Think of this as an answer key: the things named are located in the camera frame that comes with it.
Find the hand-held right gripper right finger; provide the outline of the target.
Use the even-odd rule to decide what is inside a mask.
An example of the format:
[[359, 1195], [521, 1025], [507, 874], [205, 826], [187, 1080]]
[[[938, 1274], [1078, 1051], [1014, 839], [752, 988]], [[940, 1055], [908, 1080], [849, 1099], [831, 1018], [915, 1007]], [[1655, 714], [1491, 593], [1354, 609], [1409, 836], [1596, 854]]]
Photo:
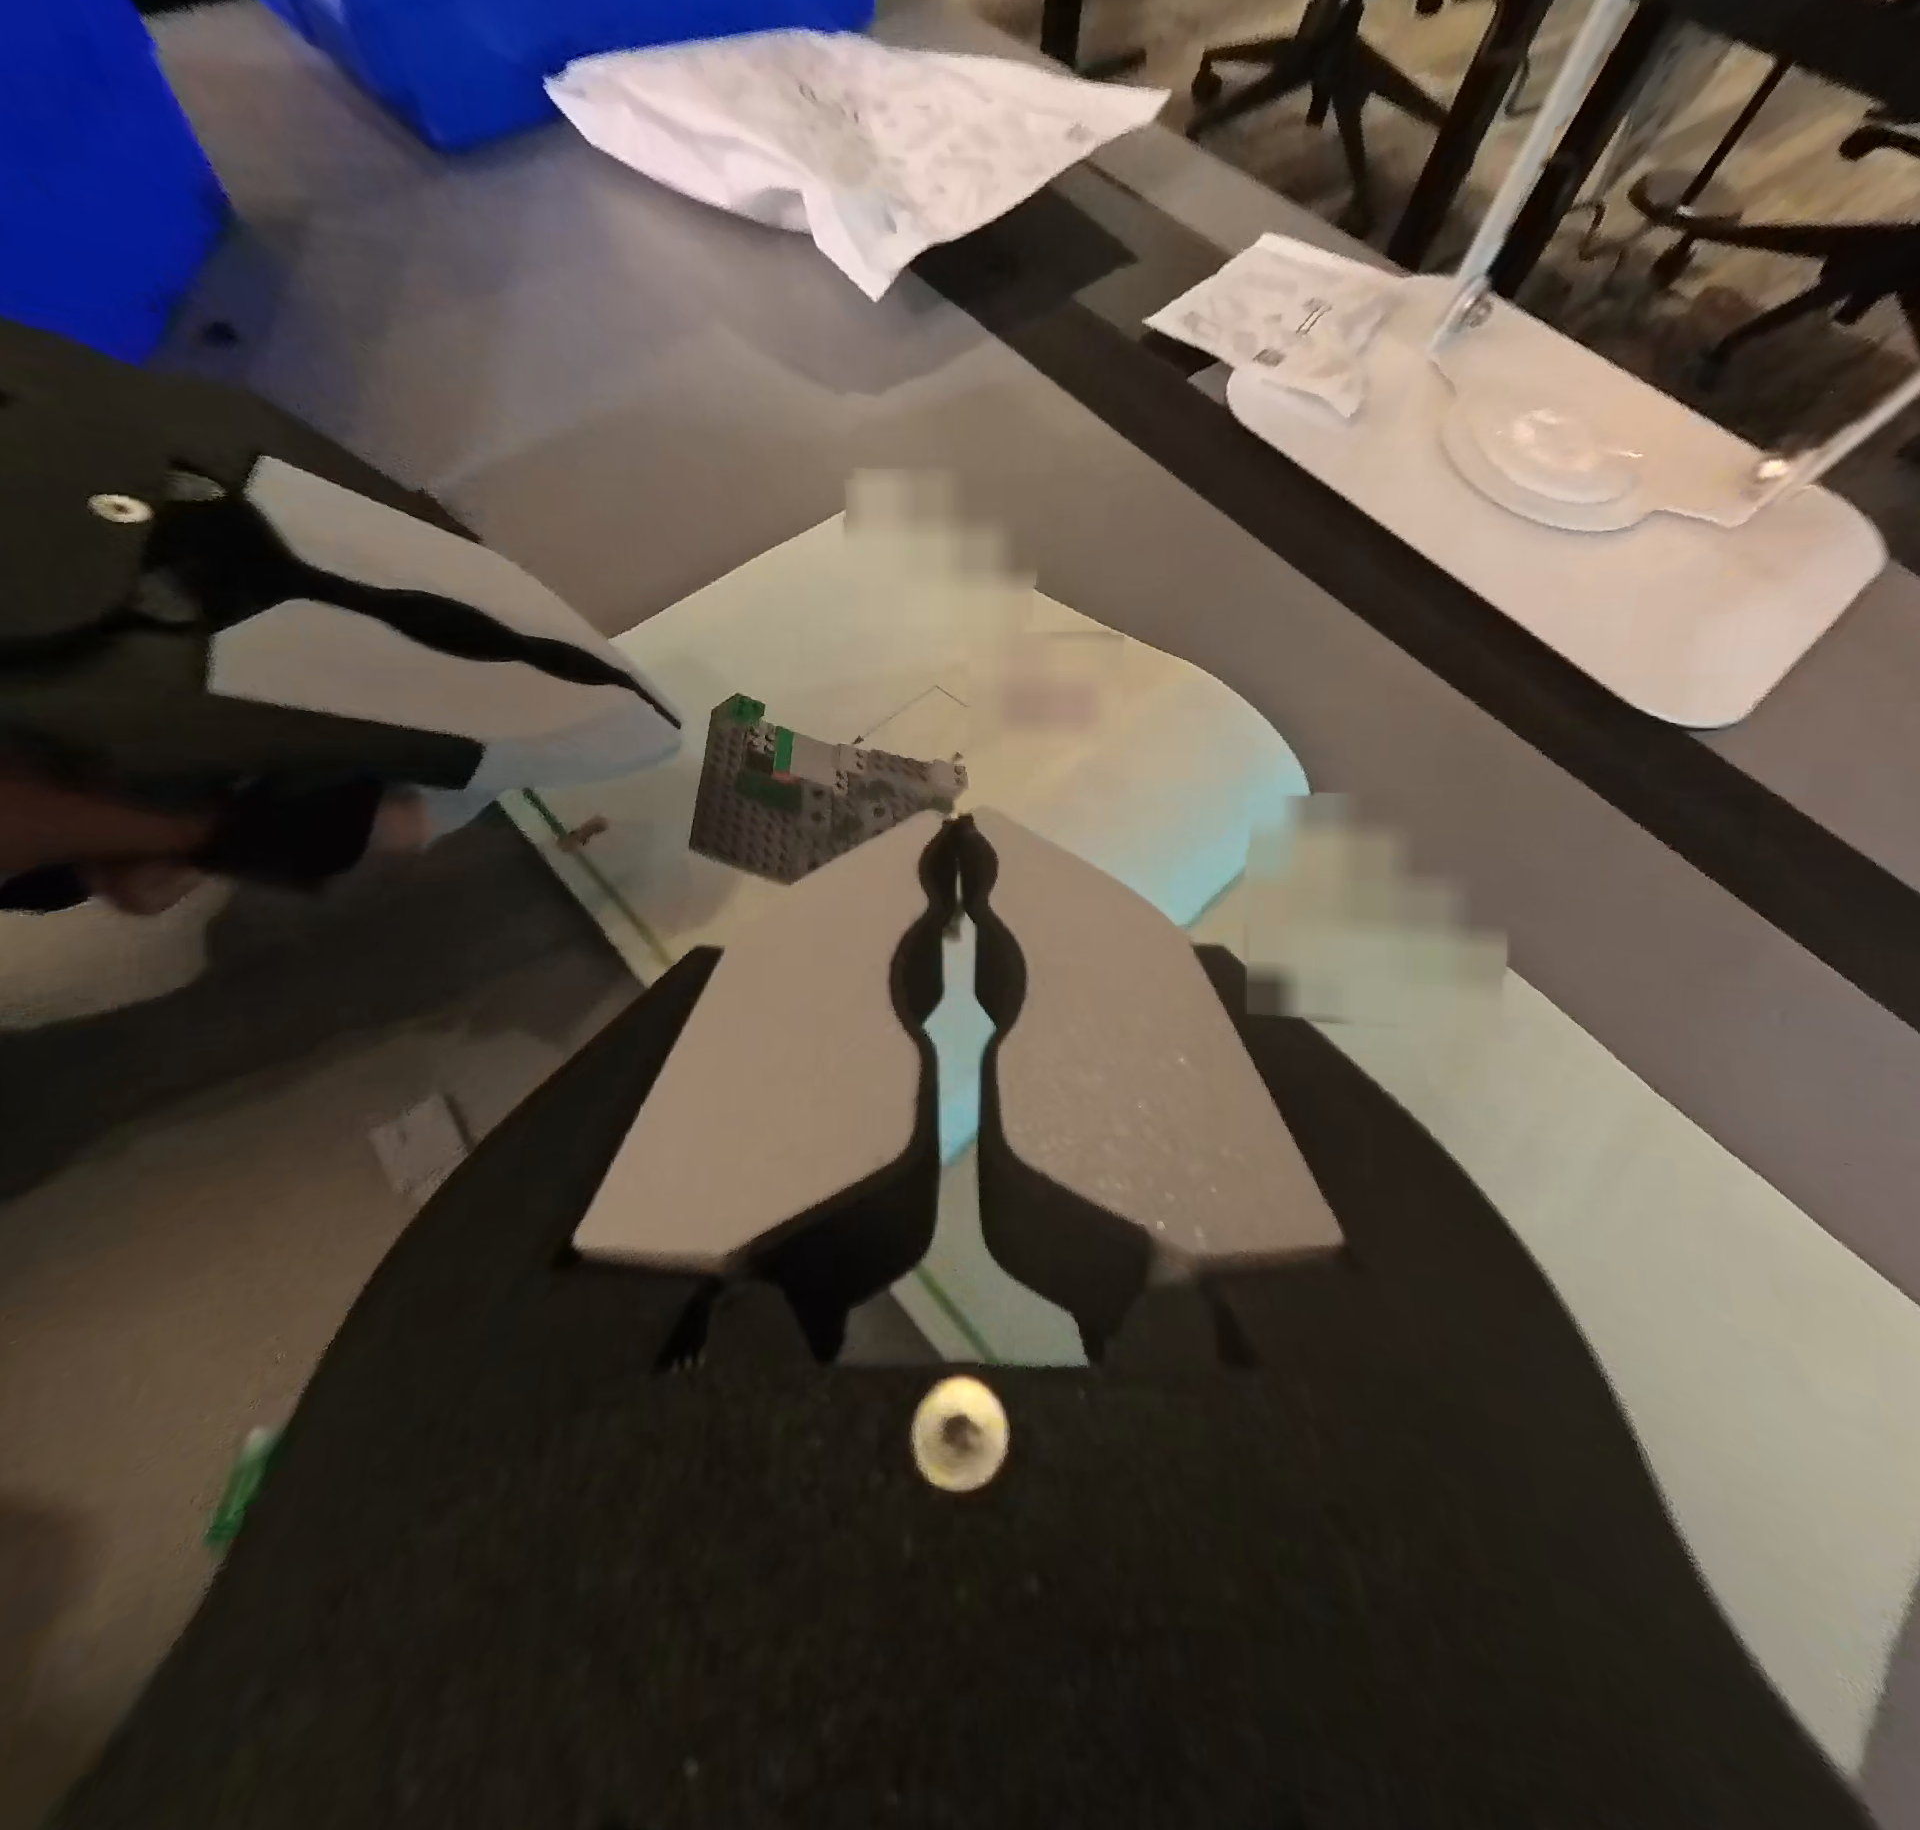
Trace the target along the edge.
[[976, 1208], [1097, 1365], [1153, 1290], [1333, 1265], [1346, 1237], [1199, 947], [997, 809], [961, 826], [981, 1060]]

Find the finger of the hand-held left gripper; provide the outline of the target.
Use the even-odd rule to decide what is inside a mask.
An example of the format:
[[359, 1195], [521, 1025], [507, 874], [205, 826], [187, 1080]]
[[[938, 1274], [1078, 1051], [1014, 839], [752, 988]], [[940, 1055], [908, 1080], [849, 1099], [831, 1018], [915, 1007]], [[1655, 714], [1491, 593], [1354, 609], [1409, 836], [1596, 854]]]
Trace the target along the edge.
[[207, 690], [479, 746], [473, 790], [610, 783], [671, 762], [685, 739], [636, 690], [567, 683], [528, 660], [447, 655], [373, 616], [287, 601], [217, 633]]
[[629, 670], [634, 690], [680, 723], [658, 687], [573, 605], [490, 547], [274, 457], [252, 469], [244, 505], [278, 548], [256, 550], [251, 562], [274, 603], [243, 605], [239, 624], [287, 603], [318, 603], [456, 659], [528, 663], [576, 684], [613, 684]]

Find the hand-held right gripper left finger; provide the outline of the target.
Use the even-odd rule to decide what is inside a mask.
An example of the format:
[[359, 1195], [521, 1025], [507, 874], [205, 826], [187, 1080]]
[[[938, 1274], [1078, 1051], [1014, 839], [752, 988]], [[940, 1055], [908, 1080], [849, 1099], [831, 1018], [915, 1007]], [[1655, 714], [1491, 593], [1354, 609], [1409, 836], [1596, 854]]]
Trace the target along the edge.
[[573, 1232], [590, 1265], [778, 1290], [834, 1362], [930, 1250], [955, 830], [926, 812], [788, 887], [721, 950]]

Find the brick building instruction booklet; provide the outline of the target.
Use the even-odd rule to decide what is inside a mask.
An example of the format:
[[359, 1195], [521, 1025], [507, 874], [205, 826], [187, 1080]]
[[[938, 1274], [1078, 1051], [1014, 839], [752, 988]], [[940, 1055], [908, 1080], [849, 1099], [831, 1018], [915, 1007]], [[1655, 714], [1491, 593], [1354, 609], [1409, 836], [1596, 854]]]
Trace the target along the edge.
[[[1017, 729], [972, 702], [985, 603], [834, 516], [615, 640], [686, 714], [633, 779], [501, 804], [642, 981], [724, 947], [778, 884], [692, 852], [709, 713], [742, 688], [804, 746], [957, 757], [972, 802], [1087, 858], [1199, 947], [1279, 954], [1289, 830], [1309, 779], [1199, 666], [1045, 594], [1031, 674], [1069, 708]], [[1333, 871], [1383, 850], [1309, 815], [1315, 1023], [1440, 1142], [1570, 1305], [1708, 1589], [1817, 1742], [1865, 1778], [1898, 1722], [1916, 1612], [1919, 1309], [1632, 1072], [1488, 938], [1393, 938]]]

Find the pale grey square brick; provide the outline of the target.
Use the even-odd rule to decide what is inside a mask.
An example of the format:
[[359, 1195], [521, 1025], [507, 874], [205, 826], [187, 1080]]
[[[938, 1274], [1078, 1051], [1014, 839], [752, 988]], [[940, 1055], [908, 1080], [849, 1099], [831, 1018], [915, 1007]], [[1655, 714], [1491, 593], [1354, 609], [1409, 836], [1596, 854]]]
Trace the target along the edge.
[[441, 1092], [420, 1099], [369, 1132], [390, 1188], [413, 1207], [428, 1202], [469, 1160], [469, 1134]]

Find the green LEGO brick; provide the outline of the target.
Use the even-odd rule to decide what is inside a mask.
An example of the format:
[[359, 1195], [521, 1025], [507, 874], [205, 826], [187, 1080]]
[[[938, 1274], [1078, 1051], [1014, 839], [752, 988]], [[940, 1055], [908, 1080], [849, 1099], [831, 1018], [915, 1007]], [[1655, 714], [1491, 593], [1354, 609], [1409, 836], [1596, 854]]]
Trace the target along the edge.
[[252, 1426], [243, 1434], [205, 1526], [205, 1548], [210, 1555], [229, 1555], [244, 1528], [274, 1471], [283, 1436], [284, 1424]]

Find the grey desk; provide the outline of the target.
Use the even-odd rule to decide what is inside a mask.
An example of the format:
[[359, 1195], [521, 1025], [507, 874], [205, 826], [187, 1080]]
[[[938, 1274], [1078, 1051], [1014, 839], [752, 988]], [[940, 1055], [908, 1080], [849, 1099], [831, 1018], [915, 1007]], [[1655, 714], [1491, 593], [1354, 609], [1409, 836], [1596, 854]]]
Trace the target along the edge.
[[[1514, 1170], [1557, 1239], [1655, 1223], [1692, 1134], [1804, 1212], [1761, 1215], [1795, 1285], [1741, 1323], [1763, 1357], [1874, 1391], [1754, 1431], [1825, 1523], [1761, 1564], [1763, 1483], [1716, 1533], [1813, 1661], [1843, 1581], [1789, 1583], [1887, 1484], [1867, 1607], [1869, 1806], [1916, 1826], [1916, 1028], [1689, 865], [1533, 739], [1393, 643], [1174, 467], [937, 291], [877, 306], [778, 233], [644, 191], [544, 130], [437, 161], [299, 44], [226, 4], [159, 43], [243, 208], [210, 282], [274, 401], [423, 484], [602, 629], [663, 614], [828, 521], [857, 472], [948, 472], [1051, 597], [1201, 666], [1309, 783], [1402, 839], [1507, 934], [1478, 1040], [1361, 1042], [1405, 1103]], [[634, 1003], [502, 816], [330, 898], [207, 890], [138, 924], [5, 949], [5, 1826], [43, 1826], [100, 1757], [215, 1571], [202, 1528], [240, 1436], [287, 1421], [411, 1215], [373, 1132], [444, 1097], [484, 1137]]]

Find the white desk lamp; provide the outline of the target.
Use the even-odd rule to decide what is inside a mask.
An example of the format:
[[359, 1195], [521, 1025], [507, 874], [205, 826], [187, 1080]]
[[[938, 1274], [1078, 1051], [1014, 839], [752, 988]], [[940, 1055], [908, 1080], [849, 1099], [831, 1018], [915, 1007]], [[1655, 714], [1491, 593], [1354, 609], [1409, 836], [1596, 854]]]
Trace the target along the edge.
[[1885, 570], [1879, 529], [1821, 482], [1919, 383], [1763, 454], [1497, 294], [1627, 8], [1595, 0], [1456, 273], [1399, 282], [1358, 414], [1316, 414], [1256, 365], [1226, 406], [1625, 706], [1708, 732], [1751, 716]]

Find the person's left hand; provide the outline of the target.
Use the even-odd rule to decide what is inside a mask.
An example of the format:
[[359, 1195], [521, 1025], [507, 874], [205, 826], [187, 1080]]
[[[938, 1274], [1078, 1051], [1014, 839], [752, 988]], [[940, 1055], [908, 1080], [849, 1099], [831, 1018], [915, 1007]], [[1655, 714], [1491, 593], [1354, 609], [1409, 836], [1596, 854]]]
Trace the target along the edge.
[[161, 804], [7, 765], [2, 908], [159, 915], [212, 879], [313, 890], [370, 856], [418, 852], [431, 835], [423, 797], [377, 780]]

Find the small crumpled white paper bag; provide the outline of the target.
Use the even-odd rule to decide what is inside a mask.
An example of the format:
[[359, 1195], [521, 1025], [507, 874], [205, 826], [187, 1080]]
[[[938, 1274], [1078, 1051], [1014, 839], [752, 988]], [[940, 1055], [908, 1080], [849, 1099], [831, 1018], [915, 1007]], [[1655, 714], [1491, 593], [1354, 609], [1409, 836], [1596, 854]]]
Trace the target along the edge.
[[1352, 422], [1368, 399], [1370, 348], [1401, 293], [1402, 279], [1387, 271], [1264, 233], [1142, 325]]

